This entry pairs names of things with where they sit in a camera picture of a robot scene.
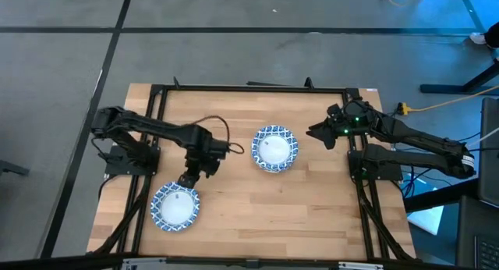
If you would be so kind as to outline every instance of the blue floral pattern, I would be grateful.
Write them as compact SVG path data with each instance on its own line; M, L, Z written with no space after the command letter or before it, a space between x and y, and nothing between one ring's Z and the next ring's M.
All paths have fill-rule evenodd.
M167 223L161 216L161 203L163 200L172 192L183 191L191 196L194 201L193 213L185 222L180 224L170 224ZM162 188L160 188L153 197L150 203L150 215L153 217L153 222L157 227L168 232L178 232L189 226L191 226L196 220L197 214L200 212L200 198L199 194L195 189L181 187L175 182L166 183Z
M278 135L283 137L286 141L288 141L289 150L291 151L289 157L284 162L278 165L267 164L258 153L258 146L260 145L260 142L265 137L271 135ZM293 136L291 130L286 129L283 126L272 125L261 128L253 138L253 142L251 144L251 158L253 158L253 160L259 167L268 172L282 172L286 169L289 169L292 163L295 161L297 154L298 141L296 140L295 136Z

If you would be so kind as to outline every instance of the floor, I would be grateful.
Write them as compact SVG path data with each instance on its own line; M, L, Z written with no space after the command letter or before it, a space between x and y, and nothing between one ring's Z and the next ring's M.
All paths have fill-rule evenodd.
M469 2L484 27L499 21L494 9L499 0ZM97 32L115 27L122 3L0 0L0 159L30 168L29 176L0 178L0 261L37 256L104 59L112 61L109 73L104 68L102 74L100 107L122 105L130 83L171 83L173 76L182 84L242 85L252 80L293 86L310 76L318 87L378 88L386 112L400 101L421 108L459 98L421 94L418 87L462 84L491 64L490 51L465 38L476 24L462 0L415 0L401 8L386 0L131 0L123 24L124 28L405 28L403 34L122 33L113 54L108 50L111 33L77 29L93 27ZM34 33L47 31L12 27L67 30ZM415 28L451 33L414 34ZM417 129L461 139L480 131L480 106L481 100L474 98L401 119ZM85 251L103 171L104 163L89 147L55 256ZM428 176L457 182L437 173ZM425 181L436 187L447 185ZM452 224L453 216L457 212L446 207L443 220ZM455 236L422 239L425 234L413 231L416 248L453 262ZM428 240L443 242L446 252L443 247L428 247Z

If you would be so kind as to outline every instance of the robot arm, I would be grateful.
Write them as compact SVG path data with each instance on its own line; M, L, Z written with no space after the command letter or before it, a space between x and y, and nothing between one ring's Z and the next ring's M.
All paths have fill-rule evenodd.
M389 151L380 145L368 144L362 152L363 167L376 170L384 163L414 165L437 169L448 176L465 179L473 176L474 157L464 143L435 137L414 130L402 121L375 110L368 102L353 100L343 108L332 105L328 117L310 126L307 134L322 140L332 149L338 137L369 134L388 143L404 143L434 154Z
M127 111L121 107L100 109L92 124L92 134L96 138L110 138L126 151L134 165L147 167L153 156L146 142L135 140L129 131L146 133L174 141L185 148L186 167L179 178L179 185L193 188L200 178L201 171L206 177L214 175L220 160L229 152L229 143L214 139L209 130L196 124L174 125L156 119L150 119Z

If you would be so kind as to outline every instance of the blue and white bowl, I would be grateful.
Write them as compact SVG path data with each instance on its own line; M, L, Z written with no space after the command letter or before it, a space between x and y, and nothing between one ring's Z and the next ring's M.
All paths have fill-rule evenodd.
M298 142L283 126L261 128L251 144L251 157L268 172L282 172L291 167L298 154Z
M150 203L150 215L157 227L178 232L191 226L200 211L200 198L195 189L166 183Z

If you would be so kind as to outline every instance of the wooden table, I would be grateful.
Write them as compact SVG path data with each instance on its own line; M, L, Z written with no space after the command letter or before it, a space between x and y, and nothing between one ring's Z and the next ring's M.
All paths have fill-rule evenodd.
M133 83L125 108L144 115L150 84ZM381 110L375 89L360 95ZM160 230L149 205L143 225L140 254L212 258L366 259L355 185L349 177L346 152L349 142L338 138L333 150L308 137L308 126L323 121L326 109L342 104L339 94L169 91L165 121L189 123L206 115L220 115L230 126L231 141L244 155L229 154L210 179L196 185L200 214L180 233ZM298 139L299 153L290 170L273 174L260 170L250 155L255 132L266 125L289 128ZM220 121L201 123L216 138L225 139ZM370 143L379 143L369 139ZM160 140L161 160L149 198L165 183L185 171L182 149ZM98 248L122 219L130 177L117 177L103 189L88 250ZM415 257L400 191L388 181L377 181L385 225L408 254ZM131 247L134 222L126 250ZM374 251L379 257L376 228Z

